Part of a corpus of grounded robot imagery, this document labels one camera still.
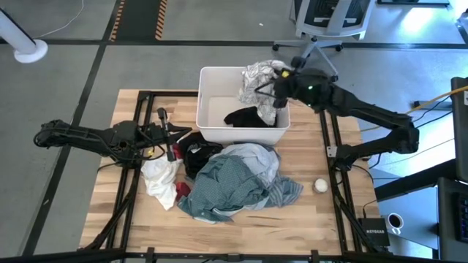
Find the wooden tabletop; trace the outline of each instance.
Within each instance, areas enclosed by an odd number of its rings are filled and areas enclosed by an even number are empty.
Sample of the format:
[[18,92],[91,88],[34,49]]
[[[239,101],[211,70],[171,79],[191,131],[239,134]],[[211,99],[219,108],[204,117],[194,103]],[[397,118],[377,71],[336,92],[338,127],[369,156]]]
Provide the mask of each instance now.
[[[119,92],[110,125],[132,120],[138,91]],[[152,109],[152,120],[157,123],[155,112],[158,107],[166,109],[172,124],[191,126],[197,131],[196,97],[157,97]],[[234,222],[212,225],[194,220],[176,205],[169,211],[164,210],[155,197],[146,194],[145,183],[140,180],[127,251],[146,252],[147,247],[154,247],[159,253],[308,255],[310,250],[316,249],[321,255],[341,254],[331,191],[317,194],[312,190],[312,184],[318,178],[329,182],[319,116],[300,102],[290,102],[290,118],[291,127],[275,149],[282,158],[281,175],[304,186],[295,204],[258,211],[243,210],[233,216]],[[338,121],[344,144],[361,143],[355,118],[339,118]],[[329,116],[328,125],[333,145]],[[109,163],[110,159],[102,159],[102,165]],[[367,168],[364,162],[357,161],[356,164]],[[181,165],[177,180],[184,180],[184,173]],[[112,216],[120,175],[119,167],[107,167],[98,173],[80,247],[88,245]],[[362,170],[351,170],[349,177],[357,217],[362,217],[363,205],[376,199],[374,187]],[[379,216],[377,204],[367,205],[366,213],[368,217]],[[352,250],[350,225],[346,217],[343,218],[348,247]],[[121,228],[122,220],[116,240],[120,240]]]

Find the laundry basket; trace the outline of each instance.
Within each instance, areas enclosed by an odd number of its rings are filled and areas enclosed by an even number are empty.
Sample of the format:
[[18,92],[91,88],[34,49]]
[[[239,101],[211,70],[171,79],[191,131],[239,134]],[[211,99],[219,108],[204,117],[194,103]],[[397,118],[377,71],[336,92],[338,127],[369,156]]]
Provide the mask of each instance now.
[[197,126],[205,140],[218,143],[258,142],[275,145],[290,127],[289,105],[278,110],[276,128],[234,128],[224,118],[239,109],[250,107],[238,99],[243,87],[243,66],[207,66],[200,72]]

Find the yellow cable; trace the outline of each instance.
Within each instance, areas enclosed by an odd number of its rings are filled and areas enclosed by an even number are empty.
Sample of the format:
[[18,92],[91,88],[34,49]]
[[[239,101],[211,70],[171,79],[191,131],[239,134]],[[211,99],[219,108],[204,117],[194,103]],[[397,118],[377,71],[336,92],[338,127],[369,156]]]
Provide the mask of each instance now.
[[[431,99],[430,101],[428,101],[426,103],[422,103],[421,105],[419,105],[419,106],[417,106],[415,108],[412,108],[410,111],[408,111],[405,114],[410,114],[410,113],[412,113],[412,112],[414,112],[416,110],[419,110],[420,108],[422,108],[424,106],[427,106],[427,105],[431,104],[432,102],[435,102],[436,100],[438,100],[440,98],[443,98],[445,96],[450,96],[452,94],[457,94],[458,92],[462,92],[462,91],[468,91],[468,85],[466,85],[464,87],[461,87],[461,88],[457,88],[457,89],[455,89],[453,91],[449,91],[449,92],[444,93],[444,94],[442,94],[440,96],[437,96],[437,97]],[[375,127],[372,127],[372,128],[364,129],[364,130],[361,130],[361,132],[364,132],[364,131],[367,132],[367,131],[371,131],[371,130],[378,129],[378,128],[380,128],[380,126],[375,126]]]

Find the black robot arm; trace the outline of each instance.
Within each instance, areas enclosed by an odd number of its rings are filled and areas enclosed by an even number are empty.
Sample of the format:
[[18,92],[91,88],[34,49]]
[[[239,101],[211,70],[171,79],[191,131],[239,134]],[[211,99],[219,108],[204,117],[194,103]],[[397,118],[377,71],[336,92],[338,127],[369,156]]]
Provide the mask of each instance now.
[[273,89],[275,107],[285,107],[288,98],[297,99],[316,113],[327,110],[337,116],[353,116],[390,129],[386,137],[378,140],[329,148],[328,155],[334,157],[333,165],[339,169],[347,171],[356,159],[365,156],[387,152],[414,153],[418,150],[419,131],[410,116],[359,100],[354,94],[332,83],[321,70],[296,72],[283,69],[279,78],[274,80]]
[[192,129],[168,123],[167,113],[163,108],[159,108],[157,112],[161,126],[155,123],[139,126],[134,121],[122,121],[112,128],[99,130],[71,126],[60,120],[50,121],[41,125],[40,132],[34,137],[34,144],[46,148],[69,145],[109,156],[118,164],[125,165],[151,159],[144,157],[141,150],[166,144],[167,159],[174,161],[172,144]]

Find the floor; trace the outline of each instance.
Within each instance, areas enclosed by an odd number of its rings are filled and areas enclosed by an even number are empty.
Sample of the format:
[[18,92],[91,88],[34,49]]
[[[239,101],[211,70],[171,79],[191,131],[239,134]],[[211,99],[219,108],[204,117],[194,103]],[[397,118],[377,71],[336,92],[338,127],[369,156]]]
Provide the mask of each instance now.
[[[114,0],[84,0],[82,14],[65,29],[44,39],[101,39]],[[66,24],[81,8],[81,0],[0,0],[5,9],[33,37]],[[294,25],[287,19],[288,1],[170,0],[163,40],[273,41],[293,39]],[[362,100],[405,112],[415,100],[431,99],[450,90],[450,79],[466,77],[468,50],[456,26],[467,8],[464,0],[448,8],[377,5],[366,38],[368,43],[398,43],[384,48],[327,49],[339,70],[338,84]],[[346,42],[355,42],[346,38]],[[289,62],[295,48],[278,53],[264,46],[123,45],[107,46],[99,65],[98,45],[50,45],[35,64],[19,64],[9,45],[0,45],[0,142],[4,172],[0,180],[0,257],[21,254],[50,180],[59,150],[36,148],[32,137],[40,124],[60,118],[71,121],[83,87],[91,89],[80,125],[108,127],[121,88],[196,89],[204,66],[244,66],[277,58]],[[437,49],[414,49],[406,44],[441,44]],[[316,56],[306,66],[329,70]],[[429,113],[420,122],[441,113]],[[369,123],[360,122],[361,128]],[[410,159],[384,154],[378,169],[404,176],[453,158],[451,118],[424,126],[420,150],[445,142]],[[365,141],[386,135],[384,129],[363,133]],[[372,158],[369,164],[377,160]],[[36,253],[73,251],[83,228],[92,186],[99,166],[96,154],[72,149],[55,199],[37,244]],[[431,256],[431,251],[392,237],[398,254]]]

